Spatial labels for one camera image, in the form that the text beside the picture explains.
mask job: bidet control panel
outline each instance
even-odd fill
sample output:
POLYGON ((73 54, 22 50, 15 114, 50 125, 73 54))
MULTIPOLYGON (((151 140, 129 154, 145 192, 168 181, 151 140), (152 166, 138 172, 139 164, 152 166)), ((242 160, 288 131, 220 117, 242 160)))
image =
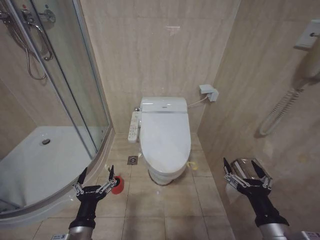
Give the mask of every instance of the bidet control panel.
POLYGON ((138 139, 140 112, 134 111, 131 116, 131 123, 128 134, 129 143, 135 143, 138 139))

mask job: toilet lid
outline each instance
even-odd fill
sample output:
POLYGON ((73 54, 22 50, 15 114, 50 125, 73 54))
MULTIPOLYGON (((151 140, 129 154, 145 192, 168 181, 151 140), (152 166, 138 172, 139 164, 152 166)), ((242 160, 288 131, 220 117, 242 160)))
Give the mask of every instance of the toilet lid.
POLYGON ((188 113, 142 112, 140 144, 152 168, 164 174, 179 171, 191 148, 188 113))

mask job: red object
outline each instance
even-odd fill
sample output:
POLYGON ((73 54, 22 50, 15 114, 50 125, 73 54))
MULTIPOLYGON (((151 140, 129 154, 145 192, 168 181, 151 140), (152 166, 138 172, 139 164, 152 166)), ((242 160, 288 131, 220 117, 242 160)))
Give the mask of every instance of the red object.
POLYGON ((111 192, 112 192, 113 194, 119 194, 119 193, 121 193, 121 192, 124 190, 124 188, 125 188, 125 181, 124 181, 124 179, 123 179, 122 177, 120 177, 120 176, 115 176, 114 178, 115 178, 115 180, 117 181, 117 185, 112 188, 111 192))

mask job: floor drain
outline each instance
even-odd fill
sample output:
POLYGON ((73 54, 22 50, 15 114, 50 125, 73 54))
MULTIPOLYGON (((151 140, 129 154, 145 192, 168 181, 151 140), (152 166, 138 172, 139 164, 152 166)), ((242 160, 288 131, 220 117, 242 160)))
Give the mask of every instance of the floor drain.
POLYGON ((127 164, 128 165, 137 165, 138 164, 138 156, 129 156, 127 164))
POLYGON ((49 138, 47 138, 47 139, 45 139, 45 140, 42 141, 42 144, 43 144, 43 145, 47 145, 47 144, 50 143, 50 142, 51 142, 51 140, 50 140, 49 138))

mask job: toilet bowl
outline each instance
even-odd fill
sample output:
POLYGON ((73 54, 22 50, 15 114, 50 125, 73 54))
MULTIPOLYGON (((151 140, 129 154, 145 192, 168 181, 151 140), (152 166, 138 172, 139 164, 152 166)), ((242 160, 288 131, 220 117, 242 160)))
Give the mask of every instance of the toilet bowl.
POLYGON ((152 180, 167 185, 186 168, 191 149, 188 107, 182 97, 143 97, 140 146, 152 180))

